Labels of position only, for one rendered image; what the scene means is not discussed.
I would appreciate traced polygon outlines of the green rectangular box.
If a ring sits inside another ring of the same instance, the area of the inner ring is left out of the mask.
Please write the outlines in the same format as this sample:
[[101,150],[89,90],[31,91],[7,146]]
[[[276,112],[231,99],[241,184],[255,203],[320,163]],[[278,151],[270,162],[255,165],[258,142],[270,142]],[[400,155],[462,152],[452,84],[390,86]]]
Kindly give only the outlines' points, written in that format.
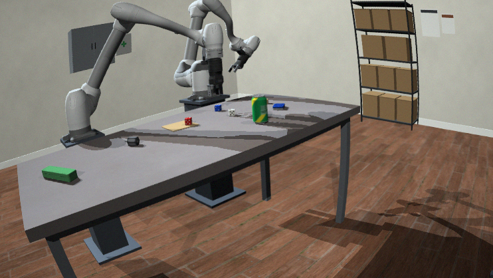
[[43,177],[64,182],[71,182],[78,176],[75,169],[48,166],[42,169]]

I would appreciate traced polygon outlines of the beige flat mat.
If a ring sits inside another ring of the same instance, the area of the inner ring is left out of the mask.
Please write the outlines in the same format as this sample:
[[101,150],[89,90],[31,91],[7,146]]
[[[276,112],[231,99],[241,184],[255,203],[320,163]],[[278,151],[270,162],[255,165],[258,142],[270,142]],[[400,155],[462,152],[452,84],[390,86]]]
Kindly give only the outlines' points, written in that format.
[[189,127],[196,126],[196,125],[199,125],[199,124],[196,124],[193,122],[192,125],[185,125],[185,121],[181,121],[181,122],[176,122],[173,124],[168,124],[168,125],[162,126],[162,128],[170,130],[172,132],[175,132],[177,130],[182,130],[182,129],[189,128]]

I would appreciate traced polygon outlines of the green soda can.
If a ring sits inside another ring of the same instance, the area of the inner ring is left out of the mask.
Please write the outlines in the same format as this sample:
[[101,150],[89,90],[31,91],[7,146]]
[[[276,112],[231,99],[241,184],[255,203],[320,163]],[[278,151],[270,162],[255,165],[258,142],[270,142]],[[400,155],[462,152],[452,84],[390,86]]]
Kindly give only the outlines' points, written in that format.
[[255,124],[265,124],[268,122],[267,100],[264,94],[253,95],[252,118]]

